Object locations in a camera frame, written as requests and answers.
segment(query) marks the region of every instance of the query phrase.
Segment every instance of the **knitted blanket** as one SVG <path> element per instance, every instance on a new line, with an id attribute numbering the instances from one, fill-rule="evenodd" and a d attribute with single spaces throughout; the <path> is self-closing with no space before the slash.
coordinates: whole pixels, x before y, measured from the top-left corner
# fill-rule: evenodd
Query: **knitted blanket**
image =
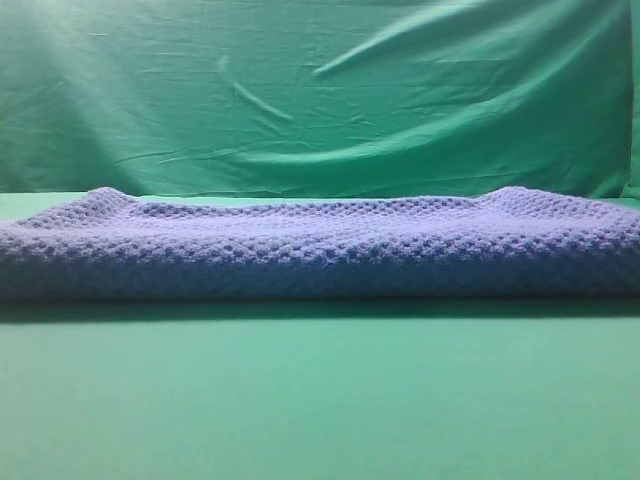
<path id="1" fill-rule="evenodd" d="M 640 293 L 640 213 L 509 187 L 261 205 L 110 188 L 0 226 L 0 299 Z"/>

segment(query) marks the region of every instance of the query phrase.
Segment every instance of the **blanket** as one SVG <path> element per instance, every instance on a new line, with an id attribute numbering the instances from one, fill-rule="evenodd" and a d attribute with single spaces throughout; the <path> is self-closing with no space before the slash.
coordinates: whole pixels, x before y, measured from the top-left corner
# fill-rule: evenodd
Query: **blanket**
<path id="1" fill-rule="evenodd" d="M 640 293 L 640 213 L 521 187 L 219 207 L 111 188 L 0 226 L 0 299 Z"/>

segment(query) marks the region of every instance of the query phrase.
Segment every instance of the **green fabric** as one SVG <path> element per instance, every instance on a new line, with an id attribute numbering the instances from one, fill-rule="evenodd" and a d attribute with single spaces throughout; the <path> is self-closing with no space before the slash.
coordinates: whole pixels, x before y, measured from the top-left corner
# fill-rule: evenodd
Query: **green fabric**
<path id="1" fill-rule="evenodd" d="M 0 191 L 627 181 L 627 0 L 4 0 Z"/>
<path id="2" fill-rule="evenodd" d="M 639 344 L 636 300 L 5 304 L 0 478 L 635 480 Z"/>
<path id="3" fill-rule="evenodd" d="M 632 12 L 632 52 L 633 52 L 633 142 L 631 148 L 631 176 L 624 189 L 624 195 L 640 198 L 640 0 L 630 0 Z"/>

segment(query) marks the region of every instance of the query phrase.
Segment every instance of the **green table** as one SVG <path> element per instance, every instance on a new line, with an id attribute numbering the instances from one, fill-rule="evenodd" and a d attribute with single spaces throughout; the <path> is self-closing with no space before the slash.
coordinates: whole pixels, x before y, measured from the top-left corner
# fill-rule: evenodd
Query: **green table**
<path id="1" fill-rule="evenodd" d="M 0 195 L 0 213 L 77 196 Z M 640 475 L 635 300 L 0 305 L 0 318 L 2 480 Z"/>

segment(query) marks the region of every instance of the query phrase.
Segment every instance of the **blue blanket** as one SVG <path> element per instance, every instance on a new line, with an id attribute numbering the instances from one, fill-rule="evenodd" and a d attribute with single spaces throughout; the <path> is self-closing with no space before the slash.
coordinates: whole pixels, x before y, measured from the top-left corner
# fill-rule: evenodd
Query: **blue blanket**
<path id="1" fill-rule="evenodd" d="M 640 214 L 525 188 L 223 208 L 110 188 L 0 226 L 1 299 L 640 293 Z"/>

